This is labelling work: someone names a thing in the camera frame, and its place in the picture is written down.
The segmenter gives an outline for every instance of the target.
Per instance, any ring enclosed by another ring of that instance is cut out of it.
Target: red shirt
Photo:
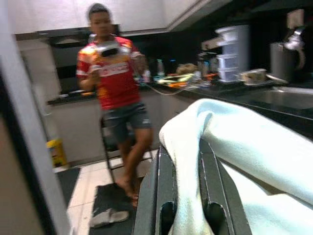
[[[102,109],[115,109],[140,101],[130,64],[131,53],[137,49],[128,39],[115,37],[115,40],[123,51],[129,53],[102,57],[95,50],[95,43],[88,44],[78,52],[76,75],[79,79],[87,79],[92,65],[101,66],[101,83],[97,86],[97,93]]]

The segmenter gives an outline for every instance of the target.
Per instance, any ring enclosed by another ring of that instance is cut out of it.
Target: stainless steel sink
[[[313,89],[307,88],[273,87],[271,90],[254,92],[243,97],[295,109],[313,108]]]

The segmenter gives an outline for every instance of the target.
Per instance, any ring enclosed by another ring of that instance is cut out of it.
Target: grey shorts
[[[151,122],[142,102],[117,109],[103,110],[106,127],[109,128],[118,143],[123,143],[129,133],[128,123],[132,129],[150,129]]]

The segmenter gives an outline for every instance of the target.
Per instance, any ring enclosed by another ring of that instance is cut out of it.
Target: stool
[[[109,169],[112,181],[113,181],[113,183],[115,183],[113,170],[123,167],[124,164],[122,163],[122,164],[116,165],[114,167],[111,166],[109,153],[118,150],[117,142],[115,141],[115,138],[111,132],[108,135],[105,135],[103,129],[106,128],[106,125],[105,125],[105,120],[103,117],[100,119],[100,127],[101,127],[101,137],[102,137],[102,143],[104,146],[105,158],[106,158],[107,163],[108,163],[108,169]],[[135,138],[135,134],[132,130],[129,131],[129,138],[131,139],[131,145],[134,146],[136,144],[136,138]],[[149,160],[149,159],[152,160],[151,148],[149,147],[148,150],[149,150],[150,157],[148,157],[146,159],[142,159],[141,161],[145,161],[145,160]]]

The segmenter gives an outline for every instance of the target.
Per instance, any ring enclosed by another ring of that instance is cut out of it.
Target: white towel
[[[198,192],[199,182],[196,185],[189,182],[199,181],[197,158],[202,137],[210,143],[218,157],[313,205],[312,142],[249,109],[201,99],[168,121],[159,137],[176,171],[183,172],[177,174],[178,195],[184,197],[183,200],[186,197],[199,197],[198,193],[191,193]],[[251,184],[236,177],[234,182],[241,189],[247,187],[245,184]],[[313,221],[311,208],[286,194],[267,195],[266,190],[257,185],[254,190],[255,195],[249,192],[249,188],[239,190],[253,234],[308,234],[308,231],[313,234],[312,226],[308,223]],[[292,212],[297,212],[297,215],[286,218],[286,214]],[[186,216],[180,223],[186,223],[188,228],[192,226],[188,221],[194,219],[188,218],[188,214]]]

